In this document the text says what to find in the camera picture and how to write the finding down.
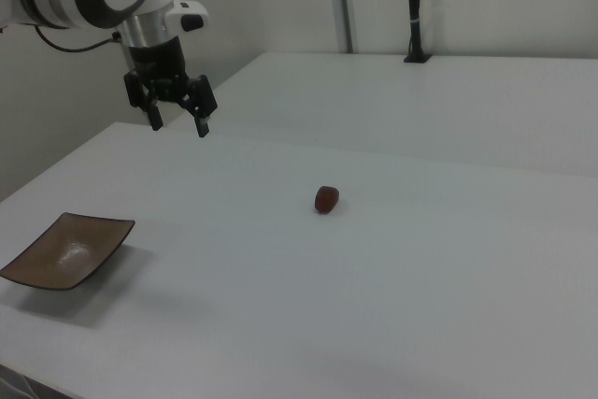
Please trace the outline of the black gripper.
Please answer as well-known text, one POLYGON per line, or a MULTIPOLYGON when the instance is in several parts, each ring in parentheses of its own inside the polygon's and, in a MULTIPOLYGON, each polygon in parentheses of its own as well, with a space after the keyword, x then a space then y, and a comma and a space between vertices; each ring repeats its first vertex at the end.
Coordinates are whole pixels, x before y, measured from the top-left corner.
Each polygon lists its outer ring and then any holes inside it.
POLYGON ((218 104, 206 75, 188 77, 180 39, 152 47, 127 47, 126 52, 132 62, 132 69, 123 76, 129 103, 147 115, 152 130, 164 126, 158 99, 177 102, 192 115, 198 136, 206 137, 209 118, 218 104))

